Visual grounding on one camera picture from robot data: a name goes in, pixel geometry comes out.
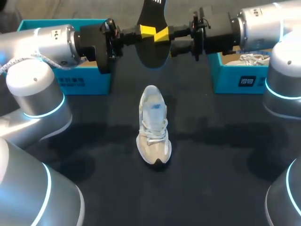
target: shoe tongue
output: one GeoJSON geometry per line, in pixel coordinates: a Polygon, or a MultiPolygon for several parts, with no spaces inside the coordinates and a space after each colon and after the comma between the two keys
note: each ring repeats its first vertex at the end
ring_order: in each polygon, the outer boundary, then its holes
{"type": "Polygon", "coordinates": [[[163,101],[145,103],[143,120],[145,125],[153,130],[162,130],[165,119],[165,103],[163,101]]]}

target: gray floor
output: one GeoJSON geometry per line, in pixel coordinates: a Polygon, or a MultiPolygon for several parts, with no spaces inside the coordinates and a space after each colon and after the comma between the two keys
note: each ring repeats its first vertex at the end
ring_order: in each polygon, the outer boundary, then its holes
{"type": "MultiPolygon", "coordinates": [[[[17,0],[25,19],[108,18],[121,28],[137,23],[143,0],[17,0]]],[[[166,21],[169,25],[186,24],[201,6],[213,6],[214,12],[272,3],[274,0],[168,0],[166,21]]]]}

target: glowing blue ring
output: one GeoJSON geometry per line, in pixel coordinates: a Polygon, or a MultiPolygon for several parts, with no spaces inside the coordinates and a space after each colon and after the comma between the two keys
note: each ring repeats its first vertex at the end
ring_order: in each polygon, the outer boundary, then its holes
{"type": "Polygon", "coordinates": [[[299,215],[301,216],[301,210],[299,209],[299,207],[297,206],[295,200],[293,199],[293,196],[292,196],[292,193],[291,193],[291,189],[290,189],[290,186],[289,186],[289,183],[288,183],[288,176],[289,176],[289,173],[290,173],[290,169],[292,167],[292,164],[288,167],[287,169],[287,172],[286,172],[286,188],[287,188],[287,193],[288,193],[288,196],[290,197],[291,201],[292,201],[292,204],[293,206],[295,207],[295,209],[297,210],[297,212],[299,213],[299,215]]]}
{"type": "Polygon", "coordinates": [[[43,117],[46,117],[46,116],[48,116],[48,115],[51,115],[51,114],[53,114],[54,112],[56,112],[58,109],[60,109],[60,107],[64,104],[64,102],[65,102],[65,95],[63,94],[63,100],[62,100],[62,102],[60,103],[60,105],[59,106],[57,106],[55,109],[53,109],[52,111],[50,111],[50,112],[48,112],[48,113],[46,113],[46,114],[42,114],[42,115],[27,115],[27,114],[25,114],[27,117],[29,117],[29,118],[32,118],[32,119],[39,119],[39,118],[43,118],[43,117]]]}
{"type": "Polygon", "coordinates": [[[271,88],[268,86],[267,80],[265,80],[265,86],[268,89],[268,91],[270,91],[272,94],[274,94],[275,96],[282,98],[282,99],[286,99],[286,100],[299,100],[301,99],[301,97],[285,97],[283,95],[280,95],[278,93],[275,93],[273,90],[271,90],[271,88]]]}
{"type": "Polygon", "coordinates": [[[47,178],[48,178],[48,185],[47,185],[47,191],[46,191],[46,196],[45,196],[45,200],[43,202],[43,205],[37,215],[37,217],[35,218],[35,220],[33,221],[32,225],[31,226],[37,226],[37,224],[39,223],[39,221],[41,220],[44,212],[45,212],[45,209],[47,207],[47,204],[48,204],[48,201],[49,201],[49,197],[50,197],[50,192],[51,192],[51,175],[50,175],[50,172],[49,172],[49,169],[48,167],[43,164],[45,169],[46,169],[46,173],[47,173],[47,178]]]}

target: white logo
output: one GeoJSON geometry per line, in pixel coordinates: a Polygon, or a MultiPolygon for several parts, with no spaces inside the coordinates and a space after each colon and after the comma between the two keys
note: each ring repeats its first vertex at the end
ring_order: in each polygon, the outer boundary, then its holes
{"type": "Polygon", "coordinates": [[[253,84],[254,79],[242,79],[240,84],[253,84]]]}

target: black table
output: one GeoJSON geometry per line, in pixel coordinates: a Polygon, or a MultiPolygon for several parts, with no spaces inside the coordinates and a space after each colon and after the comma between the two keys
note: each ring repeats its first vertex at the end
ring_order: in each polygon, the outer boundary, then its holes
{"type": "MultiPolygon", "coordinates": [[[[17,105],[7,90],[0,114],[17,105]]],[[[120,59],[109,96],[68,97],[73,124],[27,151],[82,190],[85,226],[265,226],[272,181],[299,154],[301,124],[269,115],[261,95],[215,95],[207,58],[147,70],[134,48],[120,59]],[[154,172],[136,147],[147,85],[168,107],[173,154],[154,172]]]]}

